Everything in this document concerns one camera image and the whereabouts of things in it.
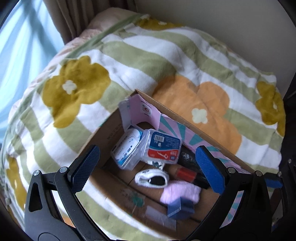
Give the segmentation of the small blue grey block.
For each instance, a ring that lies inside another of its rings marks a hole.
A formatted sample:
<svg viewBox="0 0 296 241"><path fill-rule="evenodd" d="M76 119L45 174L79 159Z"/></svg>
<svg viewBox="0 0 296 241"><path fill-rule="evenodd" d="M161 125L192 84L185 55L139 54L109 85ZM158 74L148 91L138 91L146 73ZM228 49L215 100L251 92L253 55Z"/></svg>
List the small blue grey block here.
<svg viewBox="0 0 296 241"><path fill-rule="evenodd" d="M188 219L195 213L194 203L184 197L180 197L167 205L167 216L174 220Z"/></svg>

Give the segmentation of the light blue sheer curtain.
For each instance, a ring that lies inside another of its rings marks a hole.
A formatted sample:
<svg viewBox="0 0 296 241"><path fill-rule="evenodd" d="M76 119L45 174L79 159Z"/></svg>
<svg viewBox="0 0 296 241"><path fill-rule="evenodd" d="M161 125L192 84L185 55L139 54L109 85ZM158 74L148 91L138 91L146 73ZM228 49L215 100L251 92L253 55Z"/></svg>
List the light blue sheer curtain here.
<svg viewBox="0 0 296 241"><path fill-rule="evenodd" d="M10 110L64 42L43 1L19 1L1 27L1 138Z"/></svg>

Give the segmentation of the pink patterned cardboard box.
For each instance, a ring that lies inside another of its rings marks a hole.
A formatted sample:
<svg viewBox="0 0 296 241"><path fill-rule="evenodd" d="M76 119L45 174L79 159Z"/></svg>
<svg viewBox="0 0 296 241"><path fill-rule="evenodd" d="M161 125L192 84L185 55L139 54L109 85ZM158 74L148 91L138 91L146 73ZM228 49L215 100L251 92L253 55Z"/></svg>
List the pink patterned cardboard box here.
<svg viewBox="0 0 296 241"><path fill-rule="evenodd" d="M127 223L137 225L153 240L182 240L189 236L210 212L218 194L211 189L203 190L192 216L176 221L168 218L167 206L159 200L161 190L141 187L135 183L136 173L148 169L149 165L140 162L131 171L122 170L111 158L111 150L130 125L151 127L179 137L183 145L191 151L205 146L225 165L244 173L253 172L245 162L188 121L145 93L134 91L119 103L117 110L89 138L81 153L93 144L100 149L99 162L89 179L94 186L95 200L103 207L115 207L115 214L127 214Z"/></svg>

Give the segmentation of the black tube with ring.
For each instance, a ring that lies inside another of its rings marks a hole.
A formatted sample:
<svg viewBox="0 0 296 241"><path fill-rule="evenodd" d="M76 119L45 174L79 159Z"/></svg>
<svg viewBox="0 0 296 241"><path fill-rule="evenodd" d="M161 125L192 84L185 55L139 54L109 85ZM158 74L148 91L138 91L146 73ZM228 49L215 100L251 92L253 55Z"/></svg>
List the black tube with ring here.
<svg viewBox="0 0 296 241"><path fill-rule="evenodd" d="M195 154L185 145L181 146L180 155L177 164L188 168L196 173L203 174L200 166L196 161Z"/></svg>

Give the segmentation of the red blue plastic floss box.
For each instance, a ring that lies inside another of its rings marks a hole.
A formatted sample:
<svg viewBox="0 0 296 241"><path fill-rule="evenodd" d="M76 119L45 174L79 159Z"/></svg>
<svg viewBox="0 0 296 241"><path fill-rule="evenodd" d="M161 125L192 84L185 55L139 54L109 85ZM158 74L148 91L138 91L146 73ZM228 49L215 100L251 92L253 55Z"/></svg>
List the red blue plastic floss box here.
<svg viewBox="0 0 296 241"><path fill-rule="evenodd" d="M143 161L176 164L179 159L182 141L153 129L144 130L139 143L139 156Z"/></svg>

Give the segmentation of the pink fuzzy sock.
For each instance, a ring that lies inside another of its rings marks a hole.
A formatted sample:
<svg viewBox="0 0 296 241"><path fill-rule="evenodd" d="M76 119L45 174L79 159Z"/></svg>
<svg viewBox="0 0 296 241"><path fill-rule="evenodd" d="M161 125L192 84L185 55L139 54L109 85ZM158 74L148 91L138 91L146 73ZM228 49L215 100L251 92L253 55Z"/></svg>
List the pink fuzzy sock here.
<svg viewBox="0 0 296 241"><path fill-rule="evenodd" d="M170 181L163 190L160 202L169 204L182 197L197 204L201 191L202 189L199 186L186 181Z"/></svg>

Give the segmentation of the brown right curtain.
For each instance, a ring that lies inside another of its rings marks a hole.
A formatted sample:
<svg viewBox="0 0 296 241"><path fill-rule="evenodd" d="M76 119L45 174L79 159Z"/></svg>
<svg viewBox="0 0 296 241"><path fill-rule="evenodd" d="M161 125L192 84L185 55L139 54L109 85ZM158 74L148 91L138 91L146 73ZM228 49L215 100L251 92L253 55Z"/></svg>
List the brown right curtain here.
<svg viewBox="0 0 296 241"><path fill-rule="evenodd" d="M78 37L98 13L108 8L137 10L135 1L47 0L44 4L65 44Z"/></svg>

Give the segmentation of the white blue floral tissue pack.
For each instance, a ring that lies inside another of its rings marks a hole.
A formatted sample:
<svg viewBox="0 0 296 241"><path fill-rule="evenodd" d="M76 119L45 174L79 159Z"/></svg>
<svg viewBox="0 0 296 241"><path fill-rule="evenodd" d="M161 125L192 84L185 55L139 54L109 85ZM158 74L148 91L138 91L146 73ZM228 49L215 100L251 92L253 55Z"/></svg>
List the white blue floral tissue pack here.
<svg viewBox="0 0 296 241"><path fill-rule="evenodd" d="M165 166L165 163L157 162L157 161L147 161L147 164L153 166L154 168L160 169L160 170L163 170L163 168Z"/></svg>

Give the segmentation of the white panda sock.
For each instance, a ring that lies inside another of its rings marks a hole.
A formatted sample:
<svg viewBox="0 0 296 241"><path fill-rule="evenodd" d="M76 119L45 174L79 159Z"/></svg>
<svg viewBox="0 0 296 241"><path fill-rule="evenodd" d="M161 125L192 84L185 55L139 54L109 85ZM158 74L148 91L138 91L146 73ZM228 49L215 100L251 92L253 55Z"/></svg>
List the white panda sock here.
<svg viewBox="0 0 296 241"><path fill-rule="evenodd" d="M168 185L169 180L168 173L160 169L146 169L138 172L134 177L138 186L147 188L164 188Z"/></svg>

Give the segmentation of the floral striped green blanket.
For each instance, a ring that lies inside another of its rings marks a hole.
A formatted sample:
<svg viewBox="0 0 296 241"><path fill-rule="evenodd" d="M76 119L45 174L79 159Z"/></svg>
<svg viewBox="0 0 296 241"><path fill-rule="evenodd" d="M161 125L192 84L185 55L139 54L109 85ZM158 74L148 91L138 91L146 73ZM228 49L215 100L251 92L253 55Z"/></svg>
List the floral striped green blanket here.
<svg viewBox="0 0 296 241"><path fill-rule="evenodd" d="M251 173L278 173L286 116L276 77L201 30L136 14L66 54L13 105L1 149L1 187L24 236L31 239L25 206L33 173L69 167L136 90L207 134ZM106 240L153 240L129 225L127 214L101 206L89 179L76 197Z"/></svg>

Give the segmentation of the red black lipstick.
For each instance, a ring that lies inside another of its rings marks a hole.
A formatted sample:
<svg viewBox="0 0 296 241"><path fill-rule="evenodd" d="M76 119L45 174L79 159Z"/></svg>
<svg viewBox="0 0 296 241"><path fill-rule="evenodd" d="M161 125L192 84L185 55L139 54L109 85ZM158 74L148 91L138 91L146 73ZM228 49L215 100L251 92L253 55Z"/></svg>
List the red black lipstick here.
<svg viewBox="0 0 296 241"><path fill-rule="evenodd" d="M178 168L175 173L175 178L178 180L189 182L203 189L208 189L210 184L201 172L195 172L185 167Z"/></svg>

